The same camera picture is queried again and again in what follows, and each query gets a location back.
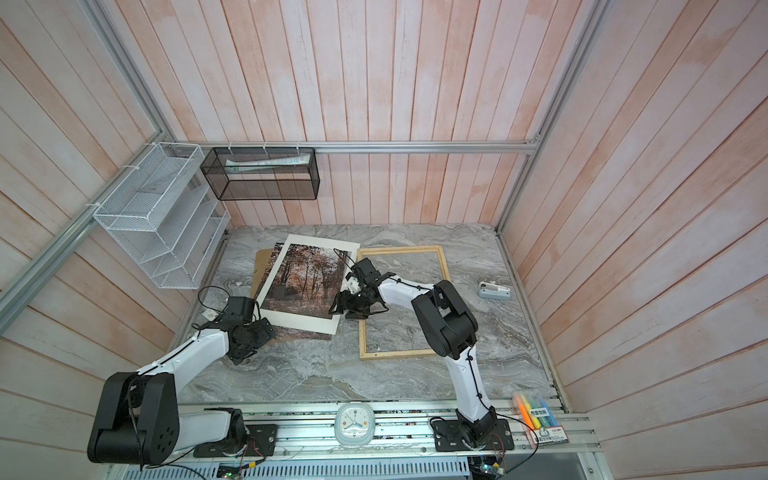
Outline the white photo mat board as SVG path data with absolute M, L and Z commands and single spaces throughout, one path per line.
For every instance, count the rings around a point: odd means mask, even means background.
M 272 325 L 334 335 L 340 315 L 328 313 L 342 289 L 358 243 L 290 234 L 256 301 Z M 276 275 L 282 272 L 299 293 L 298 299 L 277 296 Z

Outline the light wooden picture frame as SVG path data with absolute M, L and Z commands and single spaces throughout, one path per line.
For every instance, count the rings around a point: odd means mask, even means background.
M 442 277 L 445 281 L 450 281 L 451 276 L 448 268 L 448 263 L 444 253 L 444 249 L 441 245 L 428 245 L 428 246 L 412 246 L 412 247 L 375 247 L 375 248 L 361 248 L 358 250 L 357 260 L 362 260 L 365 257 L 381 256 L 381 255 L 397 255 L 397 254 L 435 254 L 439 263 Z M 411 302 L 415 295 L 417 295 L 416 288 L 411 287 L 413 293 L 396 293 L 386 294 L 384 299 L 387 301 L 387 305 L 390 305 L 389 300 L 394 300 L 394 304 L 401 307 L 412 306 Z M 365 320 L 359 322 L 359 357 L 361 360 L 393 360 L 393 359 L 411 359 L 411 358 L 425 358 L 434 356 L 435 352 L 429 349 L 412 349 L 412 350 L 398 350 L 398 351 L 385 351 L 385 352 L 370 352 L 367 344 L 367 324 Z

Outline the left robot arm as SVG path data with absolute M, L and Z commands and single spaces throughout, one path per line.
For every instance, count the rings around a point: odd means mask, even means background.
M 231 297 L 216 317 L 164 357 L 103 386 L 87 446 L 93 463 L 168 464 L 175 453 L 206 457 L 265 458 L 275 450 L 276 426 L 247 426 L 241 410 L 213 407 L 182 414 L 178 393 L 213 362 L 234 365 L 255 355 L 275 331 L 256 300 Z

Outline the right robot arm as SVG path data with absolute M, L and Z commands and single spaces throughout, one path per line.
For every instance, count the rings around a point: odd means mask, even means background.
M 456 426 L 461 442 L 470 449 L 484 445 L 496 426 L 498 416 L 487 400 L 477 362 L 478 322 L 453 284 L 440 280 L 423 284 L 381 273 L 370 259 L 351 267 L 329 312 L 349 319 L 367 319 L 373 306 L 391 304 L 410 309 L 430 348 L 445 361 L 457 399 Z

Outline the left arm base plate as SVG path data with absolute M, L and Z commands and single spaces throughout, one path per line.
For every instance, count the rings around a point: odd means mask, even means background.
M 216 442 L 198 445 L 195 458 L 216 457 L 269 457 L 274 454 L 277 439 L 276 424 L 245 424 L 236 427 L 228 436 Z

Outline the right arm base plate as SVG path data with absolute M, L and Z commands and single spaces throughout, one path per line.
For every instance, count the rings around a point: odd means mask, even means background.
M 438 452 L 459 452 L 470 450 L 511 451 L 515 448 L 509 423 L 497 420 L 485 431 L 472 430 L 460 420 L 446 420 L 432 417 L 429 425 L 433 431 L 435 448 Z

